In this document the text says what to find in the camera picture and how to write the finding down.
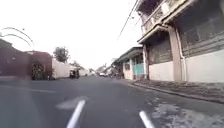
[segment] power line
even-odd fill
[[[119,36],[118,36],[117,40],[119,40],[119,38],[120,38],[121,34],[123,33],[124,28],[125,28],[125,26],[127,25],[128,20],[129,20],[129,18],[130,18],[130,16],[131,16],[132,12],[134,11],[135,6],[137,5],[137,3],[138,3],[138,0],[136,0],[136,2],[135,2],[135,4],[134,4],[134,6],[132,7],[131,12],[129,13],[128,18],[127,18],[127,20],[126,20],[126,22],[125,22],[124,26],[122,27],[121,32],[120,32],[120,34],[119,34]]]

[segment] awning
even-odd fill
[[[153,29],[151,29],[149,32],[143,35],[142,38],[139,39],[137,42],[139,44],[145,44],[146,43],[145,41],[158,31],[167,31],[167,28],[162,27],[160,25],[156,25]]]
[[[130,59],[136,55],[141,54],[143,51],[142,47],[133,47],[130,50],[128,50],[126,53],[124,53],[123,55],[121,55],[115,62],[122,62],[125,61],[127,59]]]

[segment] sidewalk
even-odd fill
[[[224,84],[221,83],[176,83],[138,80],[132,82],[132,84],[173,95],[224,104]]]

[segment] asphalt road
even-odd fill
[[[87,99],[81,128],[144,128],[141,110],[156,128],[224,127],[224,105],[97,77],[0,82],[0,127],[65,128],[77,97]]]

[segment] curb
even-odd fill
[[[189,94],[186,94],[186,93],[180,93],[180,92],[174,92],[174,91],[159,89],[159,88],[155,88],[155,87],[149,87],[149,86],[146,86],[146,85],[141,84],[141,83],[131,83],[131,84],[134,85],[134,86],[138,86],[138,87],[142,87],[142,88],[146,88],[146,89],[151,89],[151,90],[155,90],[155,91],[158,91],[158,92],[168,93],[168,94],[172,94],[172,95],[177,95],[177,96],[181,96],[181,97],[186,97],[186,98],[192,98],[192,99],[197,99],[197,100],[204,100],[204,101],[224,104],[224,100],[223,99],[203,97],[203,96],[199,96],[199,95],[189,95]]]

